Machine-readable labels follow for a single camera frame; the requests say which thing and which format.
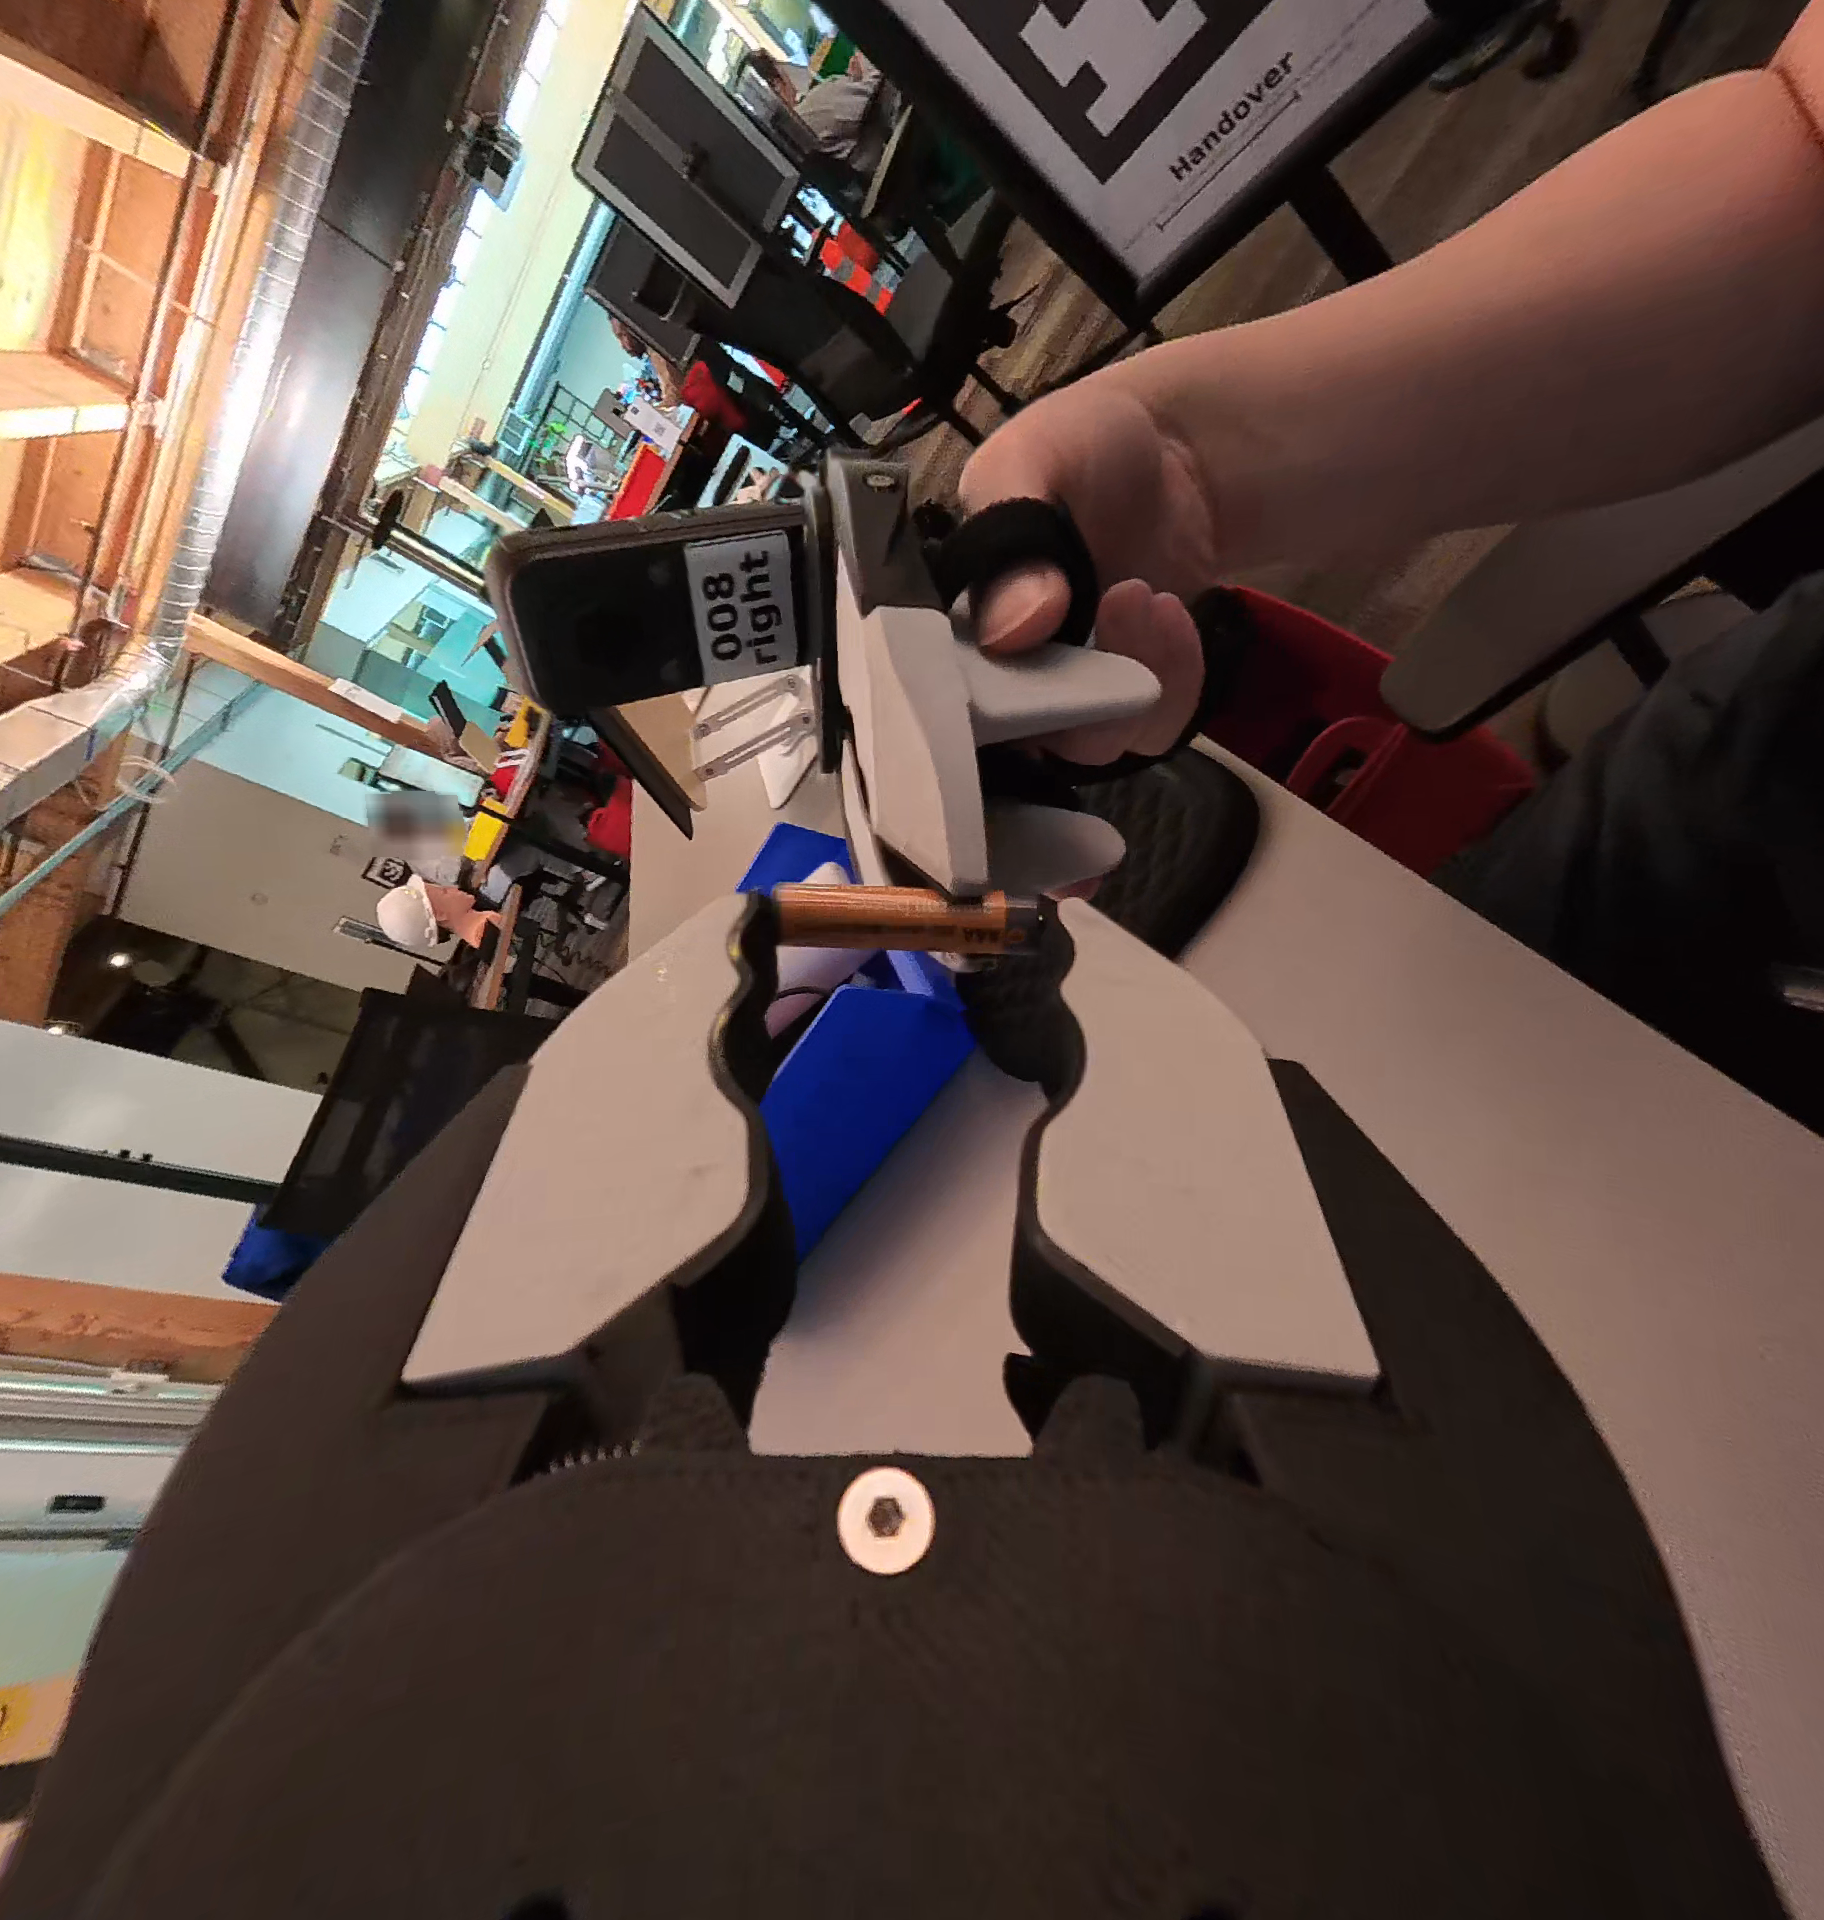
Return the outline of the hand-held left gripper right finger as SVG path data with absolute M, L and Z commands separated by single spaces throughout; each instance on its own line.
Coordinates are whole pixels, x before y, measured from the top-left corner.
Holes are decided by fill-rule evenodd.
M 1248 1391 L 1369 1400 L 1376 1345 L 1260 1041 L 1090 903 L 1057 906 L 1040 962 L 1008 1046 L 1044 1098 L 1011 1269 L 1026 1417 L 1119 1380 L 1161 1446 Z

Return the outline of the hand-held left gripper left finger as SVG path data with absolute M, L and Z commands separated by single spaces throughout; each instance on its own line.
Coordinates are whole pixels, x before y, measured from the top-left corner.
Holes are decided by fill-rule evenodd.
M 754 1408 L 797 1295 L 761 1098 L 777 913 L 722 895 L 536 1052 L 402 1384 L 563 1388 L 639 1418 L 667 1380 Z

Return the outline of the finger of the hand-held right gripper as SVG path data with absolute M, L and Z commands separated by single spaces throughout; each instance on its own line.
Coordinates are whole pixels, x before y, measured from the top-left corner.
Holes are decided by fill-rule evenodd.
M 852 722 L 841 769 L 861 877 L 883 882 L 893 857 L 944 893 L 988 889 L 986 808 L 964 647 L 925 606 L 842 599 L 838 686 Z
M 1125 855 L 1121 831 L 1091 813 L 1015 799 L 986 804 L 991 893 L 1091 900 Z

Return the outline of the copper black battery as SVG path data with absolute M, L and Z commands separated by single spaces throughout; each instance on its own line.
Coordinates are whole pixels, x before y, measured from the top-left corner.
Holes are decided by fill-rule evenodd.
M 784 947 L 996 960 L 1037 949 L 1052 923 L 1049 903 L 1008 893 L 955 900 L 922 888 L 783 882 L 766 900 Z

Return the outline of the person's right forearm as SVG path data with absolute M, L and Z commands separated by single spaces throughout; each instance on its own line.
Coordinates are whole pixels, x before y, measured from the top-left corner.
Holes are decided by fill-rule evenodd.
M 1143 370 L 1184 453 L 1191 598 L 1664 492 L 1824 416 L 1824 5 L 1404 266 Z

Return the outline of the person's right hand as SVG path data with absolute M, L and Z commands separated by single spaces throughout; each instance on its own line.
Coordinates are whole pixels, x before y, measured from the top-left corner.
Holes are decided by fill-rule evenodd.
M 1209 429 L 1228 419 L 1225 350 L 1220 334 L 1187 336 L 1044 397 L 974 449 L 958 479 L 964 517 L 1008 499 L 1064 509 L 1100 585 L 1094 650 L 1161 681 L 1146 713 L 1040 741 L 1070 764 L 1154 762 L 1187 745 L 1228 708 L 1248 662 L 1209 462 Z

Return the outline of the black mesh chair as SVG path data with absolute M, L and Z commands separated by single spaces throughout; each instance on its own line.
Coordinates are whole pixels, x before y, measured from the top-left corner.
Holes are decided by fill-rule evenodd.
M 1091 897 L 1119 928 L 1177 962 L 1239 888 L 1260 838 L 1246 779 L 1199 747 L 1090 784 L 1085 806 L 1125 845 Z

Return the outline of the black monitor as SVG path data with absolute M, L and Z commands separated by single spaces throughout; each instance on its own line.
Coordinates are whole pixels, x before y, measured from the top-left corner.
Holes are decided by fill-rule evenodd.
M 472 1007 L 440 981 L 365 989 L 320 1108 L 260 1217 L 265 1227 L 333 1240 L 506 1068 L 551 1032 L 529 1014 Z

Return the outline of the blue plastic bin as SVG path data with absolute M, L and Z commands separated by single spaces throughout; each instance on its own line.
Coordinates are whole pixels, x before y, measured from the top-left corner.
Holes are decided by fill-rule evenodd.
M 766 1026 L 781 1061 L 761 1098 L 806 1258 L 974 1049 L 952 972 L 909 930 L 886 947 L 783 945 Z
M 221 1284 L 253 1301 L 281 1305 L 340 1236 L 281 1229 L 255 1212 L 227 1253 Z

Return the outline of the red plastic bin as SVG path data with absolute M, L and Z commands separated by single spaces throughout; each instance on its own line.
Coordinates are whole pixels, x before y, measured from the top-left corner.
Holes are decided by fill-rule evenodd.
M 1485 729 L 1432 741 L 1401 719 L 1371 642 L 1251 587 L 1233 599 L 1239 665 L 1214 741 L 1404 870 L 1438 877 L 1537 787 Z

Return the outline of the black cabinet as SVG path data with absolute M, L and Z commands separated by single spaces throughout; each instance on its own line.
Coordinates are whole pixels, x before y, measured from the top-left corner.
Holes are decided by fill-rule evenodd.
M 573 158 L 592 195 L 701 250 L 701 227 L 777 233 L 799 165 L 646 6 L 626 15 Z

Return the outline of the person's dark trousers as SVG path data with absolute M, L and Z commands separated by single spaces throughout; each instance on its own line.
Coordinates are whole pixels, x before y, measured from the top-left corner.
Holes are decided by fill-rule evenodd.
M 1437 885 L 1824 1137 L 1824 572 L 1669 668 Z

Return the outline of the black white marker board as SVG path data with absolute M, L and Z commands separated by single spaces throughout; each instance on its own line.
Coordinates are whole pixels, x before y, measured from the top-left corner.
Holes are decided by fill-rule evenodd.
M 1162 305 L 1425 77 L 1421 2 L 841 5 L 1110 300 Z

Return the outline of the silver spiral duct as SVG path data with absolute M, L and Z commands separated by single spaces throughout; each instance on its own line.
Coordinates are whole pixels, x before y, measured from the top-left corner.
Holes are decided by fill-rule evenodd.
M 321 59 L 305 85 L 286 130 L 271 222 L 229 350 L 225 382 L 204 429 L 200 462 L 175 524 L 176 542 L 151 599 L 135 652 L 135 704 L 147 704 L 169 679 L 192 615 L 211 579 L 220 537 L 240 484 L 255 426 L 271 399 L 275 365 L 301 267 L 318 227 L 324 189 L 340 152 L 348 113 L 344 75 Z

